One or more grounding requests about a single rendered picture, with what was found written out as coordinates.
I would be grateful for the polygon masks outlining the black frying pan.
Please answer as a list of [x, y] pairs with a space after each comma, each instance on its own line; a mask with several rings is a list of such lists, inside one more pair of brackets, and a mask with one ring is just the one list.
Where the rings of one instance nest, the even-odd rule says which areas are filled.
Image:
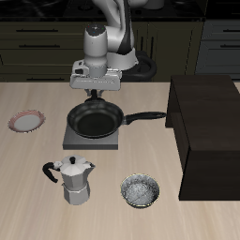
[[137, 112], [124, 115], [115, 104], [102, 100], [84, 102], [67, 115], [67, 123], [78, 135], [100, 139], [112, 135], [122, 125], [136, 120], [154, 120], [166, 117], [165, 112]]

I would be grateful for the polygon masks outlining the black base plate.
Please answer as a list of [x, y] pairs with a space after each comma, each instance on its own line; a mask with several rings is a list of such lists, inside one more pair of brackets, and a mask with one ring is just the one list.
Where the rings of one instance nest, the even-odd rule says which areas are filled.
[[149, 83], [157, 73], [156, 63], [144, 51], [136, 51], [138, 64], [122, 71], [122, 83]]

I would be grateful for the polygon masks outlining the dark grey stove plate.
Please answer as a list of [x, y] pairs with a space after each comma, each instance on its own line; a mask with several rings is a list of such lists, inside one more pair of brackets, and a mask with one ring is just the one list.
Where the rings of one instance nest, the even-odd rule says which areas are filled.
[[87, 139], [78, 135], [70, 126], [66, 127], [63, 140], [64, 150], [117, 150], [118, 131], [100, 139]]

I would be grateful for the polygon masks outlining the dark wooden cabinet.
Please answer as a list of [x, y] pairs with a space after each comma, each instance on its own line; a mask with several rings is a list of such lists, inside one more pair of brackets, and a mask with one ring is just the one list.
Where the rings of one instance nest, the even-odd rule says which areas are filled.
[[240, 201], [240, 93], [228, 75], [173, 75], [165, 126], [183, 171], [181, 201]]

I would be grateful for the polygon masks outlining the silver moka pot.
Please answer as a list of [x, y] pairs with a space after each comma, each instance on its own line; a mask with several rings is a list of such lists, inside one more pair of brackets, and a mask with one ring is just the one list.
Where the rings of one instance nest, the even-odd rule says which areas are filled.
[[90, 187], [87, 177], [96, 166], [79, 155], [64, 157], [61, 161], [48, 162], [42, 171], [48, 178], [57, 183], [51, 170], [61, 173], [63, 178], [64, 198], [72, 205], [81, 205], [90, 198]]

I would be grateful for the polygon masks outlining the grey speckled bowl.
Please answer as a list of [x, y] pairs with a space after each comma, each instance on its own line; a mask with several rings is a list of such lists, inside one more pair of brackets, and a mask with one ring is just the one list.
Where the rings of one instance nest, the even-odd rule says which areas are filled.
[[160, 186], [151, 176], [144, 173], [134, 173], [122, 181], [120, 193], [130, 206], [146, 208], [158, 199]]

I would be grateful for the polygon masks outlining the small pink fluted dish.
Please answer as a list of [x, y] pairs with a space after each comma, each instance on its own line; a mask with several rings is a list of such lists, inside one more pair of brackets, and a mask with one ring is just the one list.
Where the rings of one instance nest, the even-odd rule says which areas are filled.
[[40, 128], [46, 120], [45, 115], [37, 110], [27, 110], [13, 115], [7, 123], [10, 130], [29, 133]]

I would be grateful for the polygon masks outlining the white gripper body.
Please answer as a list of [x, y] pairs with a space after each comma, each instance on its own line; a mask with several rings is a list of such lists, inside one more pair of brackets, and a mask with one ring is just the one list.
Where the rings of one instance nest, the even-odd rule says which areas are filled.
[[101, 78], [92, 78], [89, 73], [72, 73], [69, 85], [74, 89], [119, 90], [122, 71], [109, 68]]

